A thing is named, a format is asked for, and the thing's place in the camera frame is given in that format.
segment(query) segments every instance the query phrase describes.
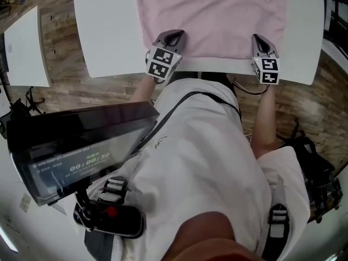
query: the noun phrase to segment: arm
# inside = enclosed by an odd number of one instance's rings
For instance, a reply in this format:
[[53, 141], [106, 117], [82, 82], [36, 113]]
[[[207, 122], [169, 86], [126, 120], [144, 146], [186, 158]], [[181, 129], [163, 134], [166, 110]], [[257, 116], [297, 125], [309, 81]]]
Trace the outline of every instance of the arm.
[[252, 132], [251, 148], [255, 158], [276, 149], [276, 95], [275, 87], [271, 85], [261, 96], [260, 106]]
[[149, 101], [153, 94], [154, 88], [156, 87], [156, 83], [153, 80], [152, 76], [148, 76], [147, 74], [140, 82], [133, 96], [130, 98], [129, 102], [144, 102]]

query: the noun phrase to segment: black cable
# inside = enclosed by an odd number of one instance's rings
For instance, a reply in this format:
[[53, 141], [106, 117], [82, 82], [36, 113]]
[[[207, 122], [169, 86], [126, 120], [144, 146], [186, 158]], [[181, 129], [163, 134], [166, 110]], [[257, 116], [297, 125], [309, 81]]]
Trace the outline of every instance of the black cable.
[[257, 96], [257, 95], [262, 95], [262, 94], [266, 93], [267, 90], [268, 90], [268, 88], [269, 88], [271, 85], [267, 85], [267, 87], [266, 87], [265, 90], [263, 90], [262, 92], [258, 92], [258, 93], [252, 93], [252, 92], [249, 92], [249, 91], [247, 91], [247, 90], [244, 90], [244, 89], [242, 89], [241, 87], [239, 87], [238, 85], [236, 85], [236, 84], [234, 84], [234, 83], [233, 83], [233, 86], [236, 87], [236, 88], [238, 88], [239, 90], [241, 90], [241, 91], [243, 91], [243, 92], [249, 94], [249, 95]]

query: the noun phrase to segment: white table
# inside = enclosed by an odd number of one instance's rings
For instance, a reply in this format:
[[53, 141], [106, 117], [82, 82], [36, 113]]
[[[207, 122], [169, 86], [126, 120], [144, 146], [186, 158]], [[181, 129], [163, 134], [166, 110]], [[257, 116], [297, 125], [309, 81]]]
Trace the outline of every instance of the white table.
[[10, 85], [49, 87], [40, 17], [36, 6], [4, 33]]
[[[281, 79], [312, 84], [321, 51], [324, 0], [287, 0]], [[74, 0], [90, 77], [145, 72], [136, 0]], [[184, 58], [177, 71], [254, 74], [250, 60]]]

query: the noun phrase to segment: skin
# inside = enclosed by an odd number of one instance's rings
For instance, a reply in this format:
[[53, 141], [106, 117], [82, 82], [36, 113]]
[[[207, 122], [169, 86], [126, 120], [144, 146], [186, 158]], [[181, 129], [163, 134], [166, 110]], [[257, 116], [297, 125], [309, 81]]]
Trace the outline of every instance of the skin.
[[[156, 84], [153, 78], [151, 76], [145, 76], [130, 101], [149, 101], [155, 87]], [[255, 158], [258, 159], [259, 157], [275, 150], [276, 138], [275, 87], [271, 85], [268, 88], [268, 91], [261, 95], [260, 105], [254, 123], [251, 148], [253, 150]], [[233, 227], [229, 219], [223, 214], [216, 212], [204, 213], [192, 217], [184, 224], [182, 224], [172, 245], [163, 257], [163, 260], [174, 260], [184, 251], [190, 250], [191, 248], [195, 247], [195, 245], [202, 245], [202, 243], [204, 244], [204, 241], [208, 241], [210, 239], [223, 239], [222, 241], [230, 242], [235, 241]], [[220, 252], [223, 251], [224, 243], [221, 243], [221, 247], [222, 248], [219, 249]], [[237, 243], [233, 243], [233, 245], [228, 244], [225, 245], [225, 247], [228, 247], [229, 250], [234, 250], [235, 252], [243, 254], [245, 260], [262, 260]], [[239, 259], [230, 257], [226, 260]]]

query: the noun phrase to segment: white shirt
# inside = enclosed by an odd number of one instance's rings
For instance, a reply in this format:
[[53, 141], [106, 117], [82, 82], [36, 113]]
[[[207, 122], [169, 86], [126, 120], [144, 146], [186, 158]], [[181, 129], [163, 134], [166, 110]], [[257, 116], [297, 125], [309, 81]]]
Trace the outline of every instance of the white shirt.
[[[186, 94], [204, 91], [238, 108], [236, 97], [218, 82], [181, 79], [156, 101], [160, 121]], [[172, 114], [143, 150], [132, 183], [142, 192], [146, 230], [126, 240], [125, 259], [161, 260], [180, 226], [205, 212], [220, 212], [232, 225], [236, 242], [255, 251], [271, 206], [271, 188], [283, 177], [294, 231], [283, 259], [309, 219], [309, 202], [292, 147], [258, 160], [243, 134], [237, 112], [205, 95], [193, 95]]]

